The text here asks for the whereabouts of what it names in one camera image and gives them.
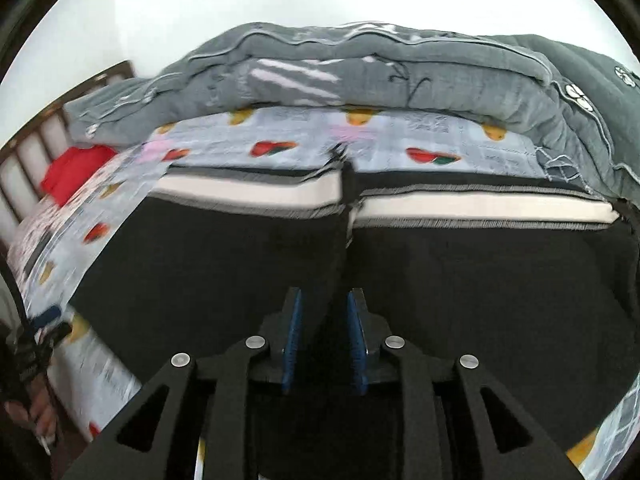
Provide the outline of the person's left hand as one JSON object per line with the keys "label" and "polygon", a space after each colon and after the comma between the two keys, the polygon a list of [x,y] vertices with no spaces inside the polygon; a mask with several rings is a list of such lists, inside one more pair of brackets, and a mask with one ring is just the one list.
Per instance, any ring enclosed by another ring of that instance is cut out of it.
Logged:
{"label": "person's left hand", "polygon": [[18,426],[30,430],[47,453],[56,439],[58,430],[58,413],[49,390],[48,378],[39,374],[26,387],[29,407],[18,401],[9,400],[3,403],[9,419]]}

